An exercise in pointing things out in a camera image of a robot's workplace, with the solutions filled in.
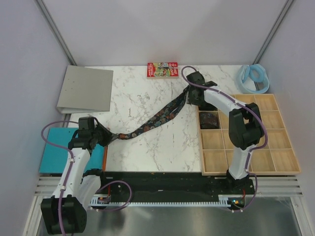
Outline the floral navy necktie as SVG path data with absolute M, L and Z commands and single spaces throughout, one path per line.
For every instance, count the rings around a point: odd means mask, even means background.
M 141 125 L 139 128 L 134 130 L 133 132 L 124 134 L 119 133 L 117 135 L 118 140 L 130 140 L 139 135 L 148 132 L 152 129 L 158 128 L 169 121 L 173 120 L 178 113 L 182 110 L 184 105 L 186 104 L 187 97 L 186 93 L 182 92 L 175 99 L 165 105 L 160 111 L 158 111 L 154 116 L 152 116 L 147 122 Z

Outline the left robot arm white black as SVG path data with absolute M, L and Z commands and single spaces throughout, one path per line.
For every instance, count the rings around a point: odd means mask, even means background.
M 117 135 L 111 133 L 95 117 L 77 121 L 72 135 L 62 177 L 50 198 L 41 202 L 41 212 L 49 235 L 82 233 L 87 224 L 87 207 L 94 193 L 104 193 L 108 181 L 97 175 L 84 176 L 84 170 L 97 145 L 108 146 Z

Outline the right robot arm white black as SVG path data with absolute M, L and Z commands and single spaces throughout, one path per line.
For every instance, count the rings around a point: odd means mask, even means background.
M 183 79 L 192 87 L 202 90 L 203 101 L 213 105 L 228 116 L 229 139 L 234 145 L 232 163 L 227 170 L 225 187 L 230 193 L 238 193 L 243 188 L 243 180 L 251 175 L 249 164 L 255 150 L 267 146 L 268 134 L 262 122 L 257 104 L 246 104 L 226 94 L 217 85 L 196 84 L 189 79 L 202 79 L 199 71 L 187 76 L 181 72 Z

